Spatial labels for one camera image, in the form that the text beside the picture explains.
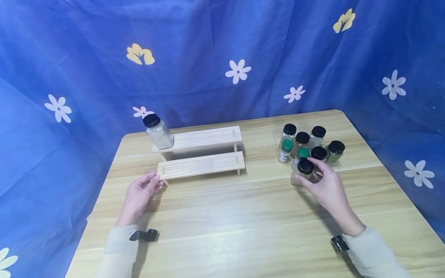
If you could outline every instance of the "sleeve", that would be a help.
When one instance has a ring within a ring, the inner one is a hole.
[[[410,278],[380,235],[367,227],[358,237],[343,235],[349,257],[366,278]]]
[[[130,241],[130,236],[137,230],[137,225],[111,229],[96,278],[131,278],[139,242]]]

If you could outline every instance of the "black clip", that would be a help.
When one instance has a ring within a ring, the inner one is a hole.
[[[158,236],[158,231],[155,229],[150,229],[147,232],[136,231],[131,235],[131,241],[145,241],[145,242],[154,242],[156,241],[156,237]]]
[[[343,238],[341,236],[334,236],[331,238],[331,242],[337,247],[340,251],[348,251],[349,246],[344,242]]]

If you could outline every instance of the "white flower print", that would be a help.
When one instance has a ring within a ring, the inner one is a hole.
[[[299,86],[298,89],[295,90],[294,87],[291,88],[291,93],[288,95],[285,95],[284,98],[289,99],[289,103],[293,101],[297,101],[301,98],[301,95],[304,94],[306,90],[302,90],[303,85]]]
[[[145,108],[144,106],[142,106],[141,109],[139,109],[137,107],[133,107],[133,110],[136,111],[136,113],[133,114],[134,117],[144,118],[145,116],[147,116],[149,114],[154,114],[153,111],[147,111],[147,108]]]
[[[387,77],[383,77],[383,84],[386,85],[386,87],[382,90],[382,94],[386,95],[389,93],[389,99],[395,100],[397,97],[397,94],[401,96],[406,95],[406,91],[400,88],[400,85],[403,85],[406,82],[405,77],[400,77],[397,79],[397,70],[394,70],[392,72],[391,79]]]
[[[427,178],[434,177],[434,173],[431,171],[423,170],[425,164],[426,161],[421,160],[416,164],[416,166],[414,166],[411,161],[407,160],[405,161],[405,166],[409,170],[405,171],[404,174],[407,177],[413,177],[415,185],[422,186],[424,184],[426,185],[426,187],[433,189],[433,184]]]
[[[17,262],[19,256],[6,257],[9,253],[9,248],[0,250],[0,278],[10,278],[11,272],[5,270]]]
[[[60,97],[59,100],[56,100],[51,94],[48,95],[48,98],[51,103],[45,103],[45,107],[55,112],[54,116],[56,117],[56,121],[60,123],[63,118],[67,123],[70,123],[71,119],[67,114],[71,114],[72,111],[69,106],[65,106],[66,99]]]
[[[247,79],[247,72],[249,72],[252,67],[244,67],[245,61],[244,59],[241,59],[238,63],[238,65],[235,63],[235,61],[230,60],[229,62],[230,67],[232,70],[229,70],[226,72],[227,77],[233,77],[233,84],[238,84],[238,81],[246,80]]]

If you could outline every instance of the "glass jar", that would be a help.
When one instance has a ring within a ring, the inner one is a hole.
[[[158,149],[167,149],[173,146],[173,135],[158,115],[149,114],[144,117],[143,122],[147,127],[147,134]]]
[[[311,151],[316,146],[320,146],[323,141],[324,136],[326,135],[326,130],[323,126],[314,126],[311,131],[311,138],[309,139],[309,151]]]
[[[291,151],[291,157],[295,158],[295,155],[297,154],[300,148],[307,148],[307,145],[309,144],[309,134],[307,134],[304,131],[300,131],[295,136],[293,142],[294,142],[294,147]]]
[[[310,155],[309,150],[307,148],[300,148],[297,152],[297,156],[295,157],[294,161],[292,162],[292,170],[297,166],[298,162],[302,159],[308,158]]]
[[[326,149],[323,147],[320,147],[320,146],[314,147],[311,151],[312,158],[321,160],[323,162],[326,160],[327,155],[328,155],[328,152],[326,151]]]
[[[340,141],[332,141],[327,145],[326,151],[328,152],[326,163],[328,165],[334,165],[343,155],[344,144]]]
[[[314,170],[314,165],[307,159],[300,160],[298,162],[297,167],[294,168],[291,175],[291,184],[296,186],[303,186],[299,180],[295,178],[295,175],[299,175],[307,180],[312,175],[312,171]]]
[[[281,144],[284,140],[294,139],[295,133],[297,132],[297,127],[293,124],[286,124],[283,128],[283,133],[281,134],[281,139],[279,141],[278,147],[281,148]]]
[[[292,147],[294,143],[291,140],[284,140],[281,144],[281,148],[278,150],[278,162],[285,164],[289,160],[289,155],[291,154]]]

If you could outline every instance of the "wooden spice rack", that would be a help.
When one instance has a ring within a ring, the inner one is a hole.
[[[243,155],[243,139],[239,126],[207,129],[174,134],[171,148],[159,150],[155,145],[152,153],[160,153],[166,161],[159,162],[161,180],[192,177],[246,168]]]

